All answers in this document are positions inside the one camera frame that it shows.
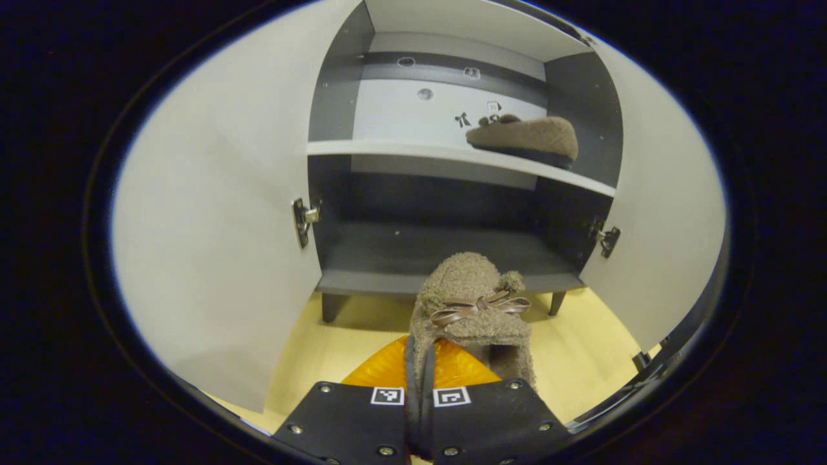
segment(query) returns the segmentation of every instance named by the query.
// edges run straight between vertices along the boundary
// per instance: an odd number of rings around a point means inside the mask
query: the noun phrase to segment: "wooden floor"
[[[553,318],[544,311],[550,294],[531,299],[532,308],[523,319],[533,330],[538,394],[565,424],[629,381],[637,373],[632,356],[641,349],[589,289],[569,292]],[[276,431],[314,383],[341,381],[374,352],[405,335],[413,306],[412,300],[351,297],[336,321],[325,324],[321,295],[314,294],[273,371],[264,413],[213,399],[250,423]]]

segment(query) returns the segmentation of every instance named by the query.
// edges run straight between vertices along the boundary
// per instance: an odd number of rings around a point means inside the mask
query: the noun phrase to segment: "leather bow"
[[[511,292],[501,290],[488,299],[448,299],[443,303],[447,305],[444,310],[438,310],[431,314],[431,323],[437,326],[448,326],[455,321],[466,319],[478,314],[483,309],[494,309],[504,314],[521,314],[531,308],[531,302],[524,297],[507,299]]]

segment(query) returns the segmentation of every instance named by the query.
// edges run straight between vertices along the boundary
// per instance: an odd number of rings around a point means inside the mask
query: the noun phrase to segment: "door hinge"
[[[589,238],[599,243],[600,246],[603,248],[603,251],[600,253],[600,255],[609,258],[612,255],[614,246],[616,246],[618,243],[618,238],[620,237],[620,229],[611,228],[611,230],[609,231],[604,231],[604,226],[604,219],[595,217],[595,219],[591,220],[591,223],[589,224]]]
[[[318,223],[321,219],[322,200],[318,201],[315,207],[305,207],[304,201],[299,198],[293,201],[293,220],[296,225],[296,233],[299,235],[299,245],[305,248],[308,245],[308,230],[310,225]]]

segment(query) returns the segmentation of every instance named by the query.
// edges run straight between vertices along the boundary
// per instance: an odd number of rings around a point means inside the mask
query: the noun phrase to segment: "fuzzy slipper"
[[[566,170],[577,159],[574,127],[561,117],[520,121],[507,114],[493,122],[484,117],[480,127],[466,132],[466,140],[477,149],[528,158]]]
[[[413,307],[410,365],[416,389],[423,389],[426,355],[438,339],[464,348],[502,379],[534,384],[528,339],[531,328],[520,314],[530,303],[513,298],[525,289],[516,271],[501,275],[484,256],[463,252],[448,257],[428,277]]]

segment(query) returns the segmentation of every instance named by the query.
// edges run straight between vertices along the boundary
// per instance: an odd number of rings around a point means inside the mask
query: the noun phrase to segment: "open cabinet door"
[[[581,279],[646,352],[710,278],[724,238],[724,193],[710,148],[681,105],[616,49],[602,41],[594,49],[623,118],[623,158],[604,227],[620,236],[609,258],[595,247]]]
[[[262,411],[321,271],[291,202],[308,199],[313,91],[354,0],[325,0],[206,59],[160,101],[127,154],[112,254],[128,311],[172,372]]]

